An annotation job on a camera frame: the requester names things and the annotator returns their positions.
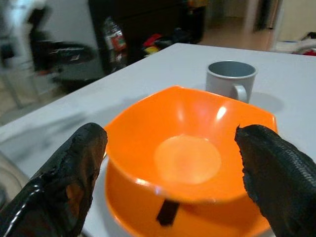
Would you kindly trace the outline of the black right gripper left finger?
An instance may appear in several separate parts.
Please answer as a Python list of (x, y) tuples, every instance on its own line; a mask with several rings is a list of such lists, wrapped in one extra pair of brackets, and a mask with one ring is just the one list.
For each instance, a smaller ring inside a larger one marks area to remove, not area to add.
[(93, 201), (108, 141), (100, 125), (81, 126), (0, 212), (2, 237), (77, 237)]

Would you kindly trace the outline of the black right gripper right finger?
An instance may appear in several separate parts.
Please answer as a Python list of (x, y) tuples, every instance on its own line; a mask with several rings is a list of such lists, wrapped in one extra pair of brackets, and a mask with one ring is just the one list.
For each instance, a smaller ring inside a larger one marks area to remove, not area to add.
[(273, 130), (238, 126), (243, 183), (277, 237), (316, 235), (316, 164)]

